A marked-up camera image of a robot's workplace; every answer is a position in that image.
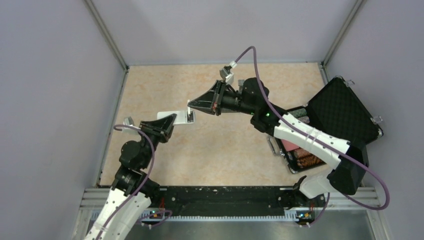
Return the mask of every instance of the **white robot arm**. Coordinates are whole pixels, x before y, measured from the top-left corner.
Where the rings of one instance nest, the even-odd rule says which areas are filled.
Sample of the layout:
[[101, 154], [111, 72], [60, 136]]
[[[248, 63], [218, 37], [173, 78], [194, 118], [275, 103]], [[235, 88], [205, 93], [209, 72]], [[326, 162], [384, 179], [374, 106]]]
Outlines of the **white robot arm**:
[[100, 215], [94, 222], [85, 240], [124, 240], [128, 232], [137, 222], [140, 215], [152, 203], [149, 197], [144, 193], [138, 192], [119, 211], [110, 219], [108, 224], [103, 227], [109, 216], [125, 201], [129, 195], [125, 196], [125, 192], [117, 188], [110, 189], [106, 203], [100, 212]]

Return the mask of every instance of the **pink object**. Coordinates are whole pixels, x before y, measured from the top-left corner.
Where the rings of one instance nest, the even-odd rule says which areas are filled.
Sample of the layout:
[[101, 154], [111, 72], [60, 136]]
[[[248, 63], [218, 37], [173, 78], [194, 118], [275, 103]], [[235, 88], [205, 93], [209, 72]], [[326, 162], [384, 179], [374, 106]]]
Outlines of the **pink object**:
[[289, 141], [287, 141], [287, 140], [281, 140], [281, 142], [282, 142], [282, 145], [284, 146], [284, 148], [285, 148], [285, 150], [287, 151], [287, 152], [289, 152], [289, 151], [292, 151], [292, 150], [295, 150], [295, 149], [298, 149], [299, 148], [299, 146], [298, 145], [296, 145], [296, 144], [293, 144], [293, 143], [291, 143], [291, 142], [289, 142]]

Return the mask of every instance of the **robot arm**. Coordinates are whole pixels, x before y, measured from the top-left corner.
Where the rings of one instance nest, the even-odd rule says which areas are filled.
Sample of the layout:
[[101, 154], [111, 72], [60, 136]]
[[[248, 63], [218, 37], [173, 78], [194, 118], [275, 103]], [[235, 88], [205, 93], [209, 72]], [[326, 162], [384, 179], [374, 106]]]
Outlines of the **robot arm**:
[[[256, 78], [246, 79], [242, 88], [239, 91], [235, 91], [228, 85], [227, 81], [228, 76], [234, 77], [230, 73], [230, 67], [224, 67], [220, 73], [222, 80], [217, 80], [206, 93], [189, 102], [189, 107], [217, 116], [221, 113], [252, 115], [250, 123], [258, 131], [278, 139], [288, 140], [326, 162], [331, 169], [315, 175], [304, 176], [294, 185], [293, 189], [299, 190], [307, 198], [312, 199], [328, 192], [341, 192], [346, 195], [354, 195], [356, 193], [365, 171], [356, 164], [318, 144], [316, 140], [321, 140], [340, 152], [368, 165], [364, 143], [330, 136], [297, 120], [286, 110], [273, 104], [273, 107], [288, 123], [307, 133], [312, 139], [305, 137], [294, 131], [271, 111], [261, 94]], [[262, 82], [261, 84], [266, 96], [268, 96], [269, 90]]]
[[[176, 114], [171, 114], [155, 121], [140, 123], [139, 129], [149, 137], [154, 150], [159, 143], [168, 142], [176, 117]], [[158, 200], [159, 184], [140, 171], [148, 167], [151, 159], [152, 148], [144, 136], [141, 136], [140, 141], [128, 141], [122, 146], [119, 157], [121, 166], [115, 174], [106, 203], [86, 235], [86, 240], [125, 239], [140, 215], [152, 202]]]

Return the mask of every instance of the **brown textured object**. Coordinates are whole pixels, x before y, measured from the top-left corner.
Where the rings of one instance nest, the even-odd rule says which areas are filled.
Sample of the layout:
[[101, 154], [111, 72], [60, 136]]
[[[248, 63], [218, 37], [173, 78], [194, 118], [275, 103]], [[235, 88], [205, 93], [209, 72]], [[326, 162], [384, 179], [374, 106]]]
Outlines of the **brown textured object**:
[[297, 159], [300, 159], [300, 158], [306, 157], [308, 155], [311, 155], [311, 153], [306, 151], [305, 149], [299, 148], [299, 149], [293, 150], [293, 155]]
[[303, 168], [315, 166], [315, 165], [320, 164], [322, 162], [323, 161], [321, 159], [319, 159], [317, 156], [311, 155], [311, 156], [307, 156], [307, 157], [303, 157], [303, 158], [298, 159], [297, 165], [301, 169], [303, 169]]
[[[141, 120], [155, 120], [158, 112], [186, 110], [188, 99], [204, 94], [221, 78], [224, 64], [131, 66], [116, 123], [132, 116], [138, 126]], [[324, 86], [317, 63], [264, 63], [258, 68], [270, 90], [269, 100], [284, 109], [307, 103]], [[255, 76], [253, 64], [238, 64], [232, 72], [236, 79]], [[195, 112], [194, 124], [175, 126], [169, 142], [157, 146], [152, 181], [163, 186], [291, 186], [299, 180], [280, 157], [273, 156], [265, 135], [251, 125], [251, 115]], [[101, 185], [114, 181], [121, 147], [129, 140], [140, 137], [112, 132]]]

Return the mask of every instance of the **metal bracket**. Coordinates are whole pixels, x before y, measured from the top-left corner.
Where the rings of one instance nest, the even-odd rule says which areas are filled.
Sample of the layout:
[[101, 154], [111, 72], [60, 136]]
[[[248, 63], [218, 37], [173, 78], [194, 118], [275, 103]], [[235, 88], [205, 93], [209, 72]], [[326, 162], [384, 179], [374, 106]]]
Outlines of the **metal bracket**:
[[380, 124], [381, 122], [383, 122], [383, 118], [382, 118], [382, 116], [373, 116], [373, 117], [371, 117], [371, 121], [375, 125], [377, 125], [377, 124]]
[[245, 80], [239, 79], [238, 80], [238, 92], [241, 94], [243, 92], [243, 84], [245, 83]]
[[344, 85], [346, 85], [346, 87], [350, 88], [351, 86], [355, 85], [355, 82], [352, 81], [352, 80], [345, 80]]

